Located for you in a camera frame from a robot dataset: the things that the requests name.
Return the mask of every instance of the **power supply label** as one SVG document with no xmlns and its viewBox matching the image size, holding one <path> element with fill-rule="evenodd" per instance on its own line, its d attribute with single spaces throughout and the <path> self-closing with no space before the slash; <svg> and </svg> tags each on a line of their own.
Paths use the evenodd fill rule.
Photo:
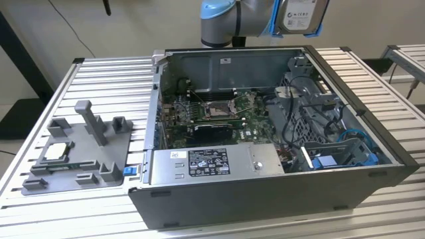
<svg viewBox="0 0 425 239">
<path fill-rule="evenodd" d="M 225 148 L 189 151 L 189 175 L 192 177 L 230 174 Z"/>
</svg>

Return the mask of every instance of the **aluminum extrusion table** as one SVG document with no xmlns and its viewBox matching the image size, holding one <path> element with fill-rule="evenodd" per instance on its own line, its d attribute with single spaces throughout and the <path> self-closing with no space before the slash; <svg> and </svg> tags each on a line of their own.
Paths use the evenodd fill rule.
<svg viewBox="0 0 425 239">
<path fill-rule="evenodd" d="M 382 53 L 425 84 L 425 45 L 389 45 Z"/>
</svg>

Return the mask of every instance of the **open computer tower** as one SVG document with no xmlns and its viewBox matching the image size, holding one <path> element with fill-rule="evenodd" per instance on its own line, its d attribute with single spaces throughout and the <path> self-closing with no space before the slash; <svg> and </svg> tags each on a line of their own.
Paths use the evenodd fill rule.
<svg viewBox="0 0 425 239">
<path fill-rule="evenodd" d="M 155 57 L 141 181 L 149 228 L 354 208 L 417 163 L 310 46 Z"/>
</svg>

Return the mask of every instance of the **metal workbench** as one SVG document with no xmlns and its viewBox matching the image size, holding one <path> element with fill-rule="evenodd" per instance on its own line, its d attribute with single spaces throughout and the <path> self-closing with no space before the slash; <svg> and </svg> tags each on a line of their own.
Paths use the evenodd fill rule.
<svg viewBox="0 0 425 239">
<path fill-rule="evenodd" d="M 364 64 L 340 48 L 320 49 L 348 86 L 421 166 L 425 165 L 425 116 Z M 123 186 L 23 196 L 21 183 L 45 144 L 55 117 L 83 122 L 77 100 L 92 101 L 104 121 L 125 116 L 135 123 L 128 165 L 143 161 L 152 86 L 149 57 L 85 59 L 75 63 L 0 181 L 0 237 L 7 238 L 425 238 L 425 168 L 392 188 L 380 189 L 353 210 L 172 231 L 149 230 Z M 124 188 L 137 176 L 125 177 Z"/>
<path fill-rule="evenodd" d="M 425 84 L 425 45 L 389 45 L 382 58 L 389 58 Z"/>
</svg>

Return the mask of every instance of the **green circuit board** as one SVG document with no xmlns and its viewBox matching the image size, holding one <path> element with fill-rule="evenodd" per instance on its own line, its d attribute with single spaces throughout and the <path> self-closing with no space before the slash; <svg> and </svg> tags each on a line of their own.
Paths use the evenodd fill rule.
<svg viewBox="0 0 425 239">
<path fill-rule="evenodd" d="M 175 108 L 181 108 L 176 110 L 181 120 L 165 128 L 168 148 L 230 145 L 245 142 L 256 144 L 278 142 L 261 97 L 257 97 L 256 92 L 250 91 L 237 93 L 238 97 L 232 102 L 177 102 L 179 106 Z M 217 141 L 201 142 L 193 137 L 193 129 L 200 125 L 226 125 L 230 128 L 230 135 Z"/>
</svg>

